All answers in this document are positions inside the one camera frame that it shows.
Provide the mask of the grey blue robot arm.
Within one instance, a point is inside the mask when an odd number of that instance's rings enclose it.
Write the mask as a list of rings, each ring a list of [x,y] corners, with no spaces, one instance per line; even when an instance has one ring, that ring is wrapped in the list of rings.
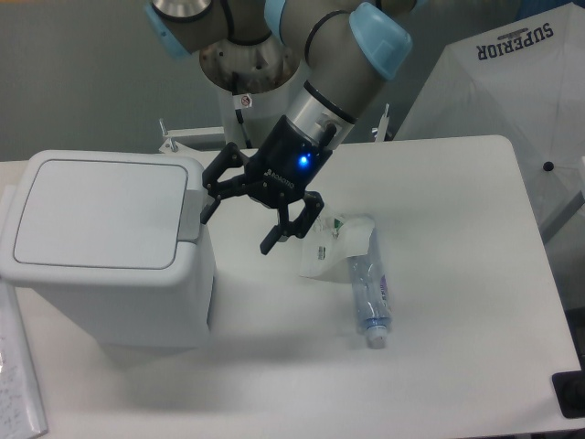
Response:
[[[150,1],[166,51],[197,55],[238,126],[206,167],[201,220],[228,198],[276,210],[261,243],[303,238],[324,208],[309,189],[334,150],[392,80],[412,40],[396,18],[415,1]]]

